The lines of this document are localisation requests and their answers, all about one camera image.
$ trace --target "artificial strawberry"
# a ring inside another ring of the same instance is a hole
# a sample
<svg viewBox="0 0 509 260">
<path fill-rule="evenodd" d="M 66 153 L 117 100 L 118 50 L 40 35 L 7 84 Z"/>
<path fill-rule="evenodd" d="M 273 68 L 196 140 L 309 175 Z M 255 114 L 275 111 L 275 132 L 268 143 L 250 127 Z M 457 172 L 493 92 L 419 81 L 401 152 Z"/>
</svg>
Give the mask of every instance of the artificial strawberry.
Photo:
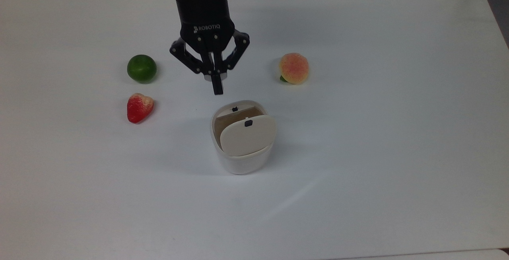
<svg viewBox="0 0 509 260">
<path fill-rule="evenodd" d="M 154 99 L 135 93 L 127 101 L 127 119 L 131 123 L 139 123 L 154 109 Z"/>
</svg>

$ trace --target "toy fruit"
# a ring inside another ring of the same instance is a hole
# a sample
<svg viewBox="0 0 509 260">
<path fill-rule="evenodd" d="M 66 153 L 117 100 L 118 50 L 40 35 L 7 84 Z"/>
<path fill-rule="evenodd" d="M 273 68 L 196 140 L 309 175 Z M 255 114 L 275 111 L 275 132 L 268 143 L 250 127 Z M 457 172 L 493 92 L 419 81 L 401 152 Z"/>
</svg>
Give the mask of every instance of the toy fruit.
<svg viewBox="0 0 509 260">
<path fill-rule="evenodd" d="M 281 81 L 300 84 L 307 79 L 309 64 L 307 59 L 298 53 L 285 54 L 280 61 Z"/>
<path fill-rule="evenodd" d="M 140 83 L 150 82 L 157 72 L 156 62 L 152 57 L 138 54 L 127 63 L 127 74 Z"/>
<path fill-rule="evenodd" d="M 139 123 L 154 109 L 154 99 L 135 93 L 127 101 L 127 119 L 131 123 Z"/>
</svg>

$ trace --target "green lime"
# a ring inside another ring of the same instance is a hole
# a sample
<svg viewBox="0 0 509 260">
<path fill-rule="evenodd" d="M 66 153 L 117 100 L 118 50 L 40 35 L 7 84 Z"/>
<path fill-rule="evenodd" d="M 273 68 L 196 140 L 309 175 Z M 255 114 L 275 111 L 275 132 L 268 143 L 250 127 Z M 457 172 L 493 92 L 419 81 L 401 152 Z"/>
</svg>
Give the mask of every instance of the green lime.
<svg viewBox="0 0 509 260">
<path fill-rule="evenodd" d="M 127 63 L 127 74 L 140 83 L 149 83 L 156 72 L 156 62 L 152 57 L 145 54 L 138 54 Z"/>
</svg>

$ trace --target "table surface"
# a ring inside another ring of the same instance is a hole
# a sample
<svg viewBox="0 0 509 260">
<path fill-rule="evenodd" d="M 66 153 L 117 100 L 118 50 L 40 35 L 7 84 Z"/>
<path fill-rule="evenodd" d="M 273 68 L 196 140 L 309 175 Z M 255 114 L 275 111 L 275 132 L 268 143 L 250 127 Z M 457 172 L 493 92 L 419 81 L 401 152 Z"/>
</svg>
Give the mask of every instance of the table surface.
<svg viewBox="0 0 509 260">
<path fill-rule="evenodd" d="M 446 253 L 413 254 L 356 258 L 356 260 L 509 260 L 507 253 L 494 250 L 459 251 Z"/>
<path fill-rule="evenodd" d="M 229 0 L 224 95 L 172 57 L 175 0 L 0 0 L 8 259 L 315 260 L 509 246 L 509 50 L 486 0 Z M 278 81 L 299 52 L 311 73 Z M 149 54 L 151 84 L 126 74 Z M 142 124 L 133 93 L 156 100 Z M 230 175 L 215 110 L 276 118 Z"/>
</svg>

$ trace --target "container lid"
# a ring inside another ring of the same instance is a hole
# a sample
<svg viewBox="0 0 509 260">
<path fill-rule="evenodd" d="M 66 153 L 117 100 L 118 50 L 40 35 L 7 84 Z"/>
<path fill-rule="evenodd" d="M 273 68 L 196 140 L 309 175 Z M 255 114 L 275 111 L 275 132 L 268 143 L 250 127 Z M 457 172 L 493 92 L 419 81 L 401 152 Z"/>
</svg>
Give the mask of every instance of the container lid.
<svg viewBox="0 0 509 260">
<path fill-rule="evenodd" d="M 268 115 L 260 115 L 232 123 L 221 133 L 222 150 L 232 157 L 240 157 L 259 151 L 274 142 L 276 121 Z"/>
</svg>

